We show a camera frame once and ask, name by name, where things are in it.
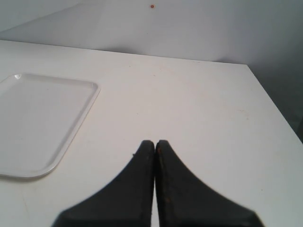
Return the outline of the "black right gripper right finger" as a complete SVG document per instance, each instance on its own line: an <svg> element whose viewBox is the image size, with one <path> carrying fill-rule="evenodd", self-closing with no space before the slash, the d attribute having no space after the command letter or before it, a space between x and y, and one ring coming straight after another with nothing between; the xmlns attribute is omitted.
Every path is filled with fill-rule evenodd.
<svg viewBox="0 0 303 227"><path fill-rule="evenodd" d="M155 150L155 187L161 227L262 227L257 214L197 178L166 140Z"/></svg>

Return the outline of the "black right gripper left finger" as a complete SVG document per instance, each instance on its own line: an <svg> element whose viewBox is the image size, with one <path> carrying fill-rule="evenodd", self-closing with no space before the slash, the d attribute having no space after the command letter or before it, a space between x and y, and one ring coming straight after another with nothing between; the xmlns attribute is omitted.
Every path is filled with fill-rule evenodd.
<svg viewBox="0 0 303 227"><path fill-rule="evenodd" d="M154 143L141 142L125 168L103 189L62 211L54 227L149 227L154 192Z"/></svg>

